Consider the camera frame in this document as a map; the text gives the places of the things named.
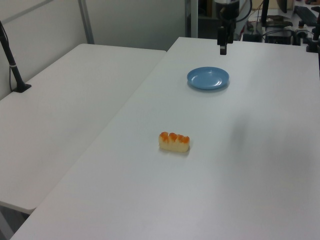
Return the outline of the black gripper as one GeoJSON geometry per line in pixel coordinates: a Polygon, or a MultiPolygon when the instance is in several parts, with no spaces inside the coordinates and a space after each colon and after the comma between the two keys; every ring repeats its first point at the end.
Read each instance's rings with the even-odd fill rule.
{"type": "Polygon", "coordinates": [[[217,44],[219,45],[220,55],[227,54],[227,43],[233,43],[236,28],[236,18],[239,16],[239,0],[215,0],[215,12],[219,20],[229,21],[227,28],[221,22],[217,30],[217,44]]]}

